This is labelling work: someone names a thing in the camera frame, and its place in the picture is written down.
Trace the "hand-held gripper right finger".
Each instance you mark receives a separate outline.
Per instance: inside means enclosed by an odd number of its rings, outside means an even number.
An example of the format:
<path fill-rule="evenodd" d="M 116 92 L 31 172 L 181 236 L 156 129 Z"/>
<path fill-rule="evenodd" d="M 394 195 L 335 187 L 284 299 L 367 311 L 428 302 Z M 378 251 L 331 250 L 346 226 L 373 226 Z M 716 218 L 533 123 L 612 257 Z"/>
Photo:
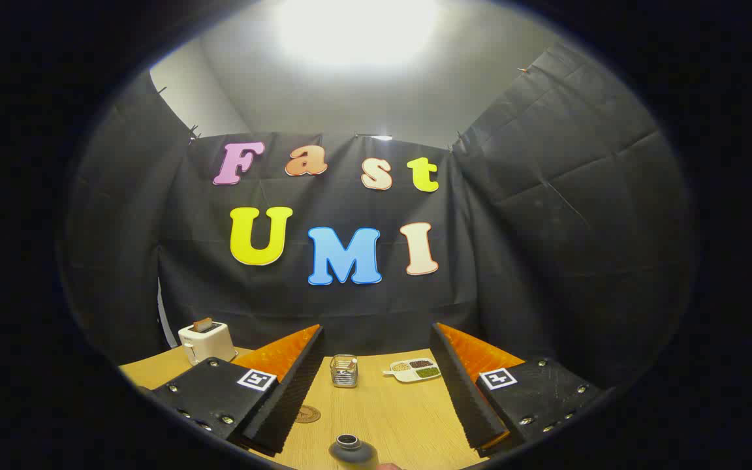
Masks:
<path fill-rule="evenodd" d="M 561 430 L 605 393 L 556 360 L 519 358 L 442 323 L 431 326 L 430 351 L 467 442 L 481 458 Z"/>

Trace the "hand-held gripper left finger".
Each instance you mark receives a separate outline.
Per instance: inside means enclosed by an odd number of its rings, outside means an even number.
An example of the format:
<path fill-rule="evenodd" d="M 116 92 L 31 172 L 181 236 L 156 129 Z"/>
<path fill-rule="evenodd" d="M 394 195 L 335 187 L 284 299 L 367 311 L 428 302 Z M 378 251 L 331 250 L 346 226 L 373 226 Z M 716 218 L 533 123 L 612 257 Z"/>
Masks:
<path fill-rule="evenodd" d="M 283 451 L 324 358 L 324 330 L 303 328 L 232 361 L 209 357 L 152 390 L 167 410 L 269 457 Z"/>

